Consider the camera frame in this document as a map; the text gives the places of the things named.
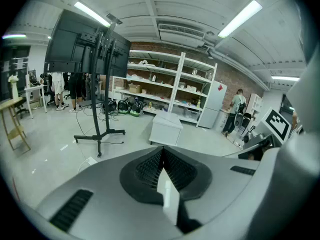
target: white shelving unit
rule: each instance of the white shelving unit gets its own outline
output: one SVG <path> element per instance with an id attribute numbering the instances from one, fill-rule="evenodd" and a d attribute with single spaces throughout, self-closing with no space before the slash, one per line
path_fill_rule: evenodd
<path id="1" fill-rule="evenodd" d="M 258 114 L 261 112 L 263 104 L 264 100 L 261 97 L 259 97 L 259 95 L 252 93 L 245 112 L 251 114 L 254 117 L 257 117 Z"/>
<path id="2" fill-rule="evenodd" d="M 154 73 L 159 73 L 159 74 L 165 74 L 165 75 L 170 75 L 174 77 L 174 84 L 169 85 L 169 84 L 164 84 L 164 83 L 159 83 L 159 82 L 152 82 L 149 81 L 148 79 L 139 79 L 137 77 L 128 77 L 128 78 L 123 78 L 123 77 L 113 77 L 113 82 L 112 82 L 112 96 L 114 92 L 116 93 L 121 93 L 123 95 L 132 95 L 132 96 L 138 96 L 138 97 L 144 97 L 148 100 L 151 101 L 159 101 L 163 102 L 165 104 L 168 104 L 168 112 L 172 112 L 174 106 L 180 107 L 179 109 L 174 109 L 175 113 L 178 115 L 179 119 L 182 121 L 186 121 L 189 123 L 196 124 L 198 126 L 199 121 L 202 116 L 202 111 L 206 107 L 207 100 L 211 91 L 212 87 L 212 82 L 215 79 L 216 75 L 216 70 L 217 70 L 217 63 L 215 66 L 203 63 L 201 61 L 197 61 L 191 58 L 187 58 L 186 54 L 184 52 L 181 53 L 181 55 L 174 55 L 174 54 L 169 54 L 169 53 L 163 53 L 163 52 L 156 52 L 156 51 L 146 51 L 146 50 L 131 50 L 129 54 L 129 61 L 131 59 L 141 59 L 141 60 L 153 60 L 153 61 L 163 61 L 164 63 L 171 63 L 171 64 L 176 64 L 177 65 L 177 70 L 173 69 L 168 69 L 168 68 L 162 68 L 158 66 L 150 66 L 150 65 L 143 65 L 143 64 L 133 64 L 133 63 L 128 63 L 128 69 L 132 70 L 137 70 L 137 71 L 149 71 L 149 72 L 154 72 Z M 186 72 L 183 72 L 184 67 L 188 67 L 191 69 L 197 69 L 198 71 L 202 72 L 204 75 L 208 71 L 212 73 L 212 80 L 206 79 L 204 77 L 201 77 L 199 75 L 192 75 Z M 151 85 L 157 85 L 161 87 L 166 87 L 168 90 L 171 90 L 171 96 L 169 98 L 163 98 L 160 96 L 156 95 L 151 95 L 151 94 L 143 94 L 143 93 L 131 93 L 129 90 L 124 89 L 116 89 L 115 88 L 115 79 L 124 79 L 127 81 L 134 81 L 134 82 L 141 82 L 141 83 L 147 83 Z M 189 80 L 198 84 L 202 84 L 201 92 L 197 91 L 191 91 L 187 90 L 186 88 L 180 88 L 179 82 L 183 82 L 184 80 Z M 182 103 L 182 100 L 179 100 L 177 102 L 176 95 L 177 92 L 186 92 L 190 93 L 193 95 L 199 96 L 199 99 L 201 99 L 201 104 L 200 107 L 196 107 L 195 105 L 189 105 L 186 103 Z M 183 109 L 192 109 L 198 113 L 200 113 L 200 116 L 198 117 L 198 120 L 194 118 L 187 117 L 183 112 L 179 111 L 184 111 Z M 143 108 L 144 112 L 152 113 L 152 114 L 157 114 L 158 109 L 152 110 L 149 109 L 148 107 Z"/>

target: tv monitor stand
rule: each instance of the tv monitor stand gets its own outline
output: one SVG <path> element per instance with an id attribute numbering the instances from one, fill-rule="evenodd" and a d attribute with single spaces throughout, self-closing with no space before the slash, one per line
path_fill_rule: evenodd
<path id="1" fill-rule="evenodd" d="M 116 26 L 116 23 L 112 23 L 109 27 L 109 30 L 106 34 L 105 37 L 105 43 L 103 44 L 106 49 L 109 47 L 110 39 L 112 36 L 112 33 L 114 31 L 114 28 Z M 99 47 L 100 43 L 102 41 L 103 35 L 100 33 L 97 42 L 95 45 L 95 50 L 94 50 L 94 56 L 91 58 L 90 62 L 90 69 L 91 69 L 91 106 L 92 106 L 92 113 L 93 113 L 93 122 L 94 122 L 94 127 L 95 127 L 95 132 L 96 135 L 92 136 L 86 136 L 86 135 L 74 135 L 74 139 L 76 143 L 78 143 L 78 140 L 93 140 L 98 142 L 98 155 L 97 157 L 101 157 L 101 140 L 104 136 L 108 134 L 123 134 L 125 135 L 126 132 L 125 130 L 115 130 L 115 129 L 110 129 L 109 126 L 109 107 L 108 107 L 108 96 L 109 96 L 109 78 L 110 78 L 110 69 L 111 69 L 111 61 L 113 57 L 113 53 L 115 50 L 115 45 L 117 40 L 113 39 L 111 43 L 111 50 L 110 50 L 110 55 L 109 57 L 106 56 L 105 59 L 105 68 L 106 68 L 106 79 L 105 79 L 105 92 L 104 92 L 104 105 L 105 105 L 105 124 L 106 124 L 106 131 L 102 134 L 100 134 L 100 129 L 99 129 L 99 124 L 98 124 L 98 117 L 97 117 L 97 109 L 96 109 L 96 94 L 95 94 L 95 81 L 96 79 L 96 69 L 97 69 L 97 60 L 98 60 L 98 53 L 99 53 Z"/>

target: man in gray shirt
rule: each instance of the man in gray shirt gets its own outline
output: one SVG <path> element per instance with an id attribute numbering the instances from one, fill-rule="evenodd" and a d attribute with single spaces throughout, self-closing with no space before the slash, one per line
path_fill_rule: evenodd
<path id="1" fill-rule="evenodd" d="M 229 113 L 229 117 L 226 120 L 225 126 L 222 130 L 222 134 L 225 136 L 230 135 L 232 131 L 235 129 L 235 117 L 237 113 L 242 113 L 242 110 L 244 109 L 246 105 L 246 98 L 243 96 L 244 91 L 242 89 L 239 89 L 236 92 L 236 95 L 233 97 L 232 102 L 230 104 L 231 110 Z"/>

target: black monitor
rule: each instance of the black monitor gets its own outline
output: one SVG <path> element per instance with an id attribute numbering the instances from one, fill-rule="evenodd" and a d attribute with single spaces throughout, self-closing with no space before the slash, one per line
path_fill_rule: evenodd
<path id="1" fill-rule="evenodd" d="M 101 23 L 63 10 L 49 41 L 45 55 L 44 73 L 47 72 L 79 72 L 92 73 L 91 56 L 94 55 L 97 37 L 103 34 L 98 52 L 96 74 L 107 74 L 105 60 L 109 59 L 111 45 L 106 49 L 105 36 L 109 28 Z M 116 32 L 112 33 L 111 42 L 116 39 L 111 60 L 110 75 L 127 76 L 127 65 L 131 42 Z"/>

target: white shorts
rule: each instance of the white shorts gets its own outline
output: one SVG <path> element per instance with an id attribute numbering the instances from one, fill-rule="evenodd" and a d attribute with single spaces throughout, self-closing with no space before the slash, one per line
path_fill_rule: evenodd
<path id="1" fill-rule="evenodd" d="M 54 81 L 54 94 L 62 94 L 64 91 L 65 81 Z"/>

